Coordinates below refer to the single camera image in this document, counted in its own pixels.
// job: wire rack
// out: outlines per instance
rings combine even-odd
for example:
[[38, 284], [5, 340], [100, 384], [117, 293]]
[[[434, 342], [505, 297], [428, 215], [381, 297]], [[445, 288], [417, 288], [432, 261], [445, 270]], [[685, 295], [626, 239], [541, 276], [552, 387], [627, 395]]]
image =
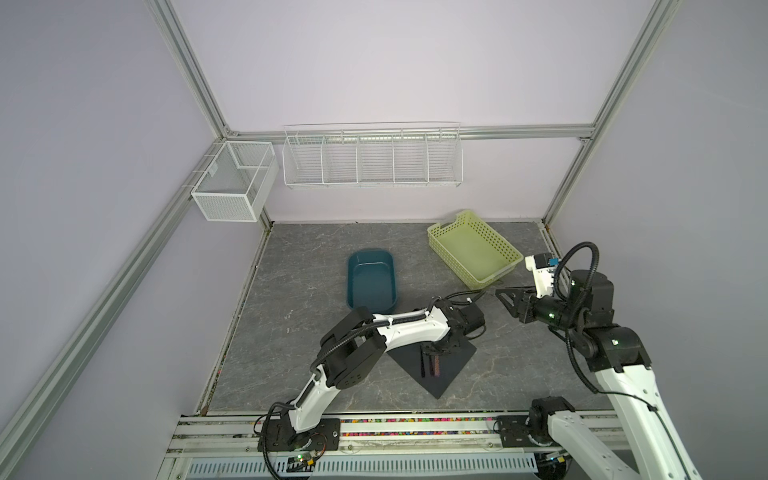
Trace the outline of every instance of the wire rack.
[[208, 220], [257, 222], [279, 169], [270, 142], [226, 141], [192, 197]]
[[285, 183], [291, 188], [459, 185], [463, 177], [458, 124], [344, 125], [338, 130], [286, 127]]

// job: white wire basket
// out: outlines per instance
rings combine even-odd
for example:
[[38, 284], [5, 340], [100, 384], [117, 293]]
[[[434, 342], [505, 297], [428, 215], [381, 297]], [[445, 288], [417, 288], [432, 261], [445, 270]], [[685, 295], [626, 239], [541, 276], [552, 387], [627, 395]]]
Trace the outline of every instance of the white wire basket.
[[413, 125], [286, 127], [285, 183], [291, 188], [459, 185], [464, 167], [458, 124]]
[[279, 169], [270, 142], [226, 141], [192, 197], [208, 220], [257, 222]]

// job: gray marble tabletop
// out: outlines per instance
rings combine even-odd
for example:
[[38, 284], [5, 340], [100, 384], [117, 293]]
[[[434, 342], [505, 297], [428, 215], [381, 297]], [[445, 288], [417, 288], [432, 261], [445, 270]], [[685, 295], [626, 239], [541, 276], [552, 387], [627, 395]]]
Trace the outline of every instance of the gray marble tabletop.
[[[209, 414], [266, 411], [296, 397], [321, 337], [348, 312], [346, 262], [364, 248], [395, 259], [396, 312], [435, 295], [467, 290], [427, 243], [424, 223], [277, 224], [247, 297]], [[536, 223], [492, 223], [524, 255], [547, 250]], [[499, 286], [531, 285], [523, 263]], [[545, 325], [512, 319], [492, 291], [478, 301], [488, 331], [477, 353], [440, 399], [384, 355], [364, 382], [342, 391], [328, 412], [527, 410], [531, 400], [564, 396], [577, 409], [609, 409], [578, 380], [563, 343]]]

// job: gray wall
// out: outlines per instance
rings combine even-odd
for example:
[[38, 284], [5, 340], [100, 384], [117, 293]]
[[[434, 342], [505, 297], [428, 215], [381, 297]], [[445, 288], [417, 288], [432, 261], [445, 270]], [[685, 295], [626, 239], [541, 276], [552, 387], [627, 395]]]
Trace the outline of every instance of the gray wall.
[[704, 478], [765, 478], [766, 23], [685, 2], [554, 222], [600, 247]]
[[[0, 5], [0, 428], [213, 137], [141, 0]], [[192, 206], [18, 478], [154, 478], [260, 239]]]

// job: wire rack compartment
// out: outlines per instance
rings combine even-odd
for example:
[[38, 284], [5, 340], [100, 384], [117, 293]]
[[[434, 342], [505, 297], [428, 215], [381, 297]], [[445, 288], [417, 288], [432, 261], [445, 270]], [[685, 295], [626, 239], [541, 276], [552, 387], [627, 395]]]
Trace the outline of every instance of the wire rack compartment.
[[208, 220], [257, 222], [279, 169], [270, 142], [226, 141], [192, 197]]
[[361, 130], [347, 126], [322, 131], [287, 127], [283, 149], [286, 185], [414, 187], [462, 182], [458, 124], [421, 128], [377, 125], [384, 127]]

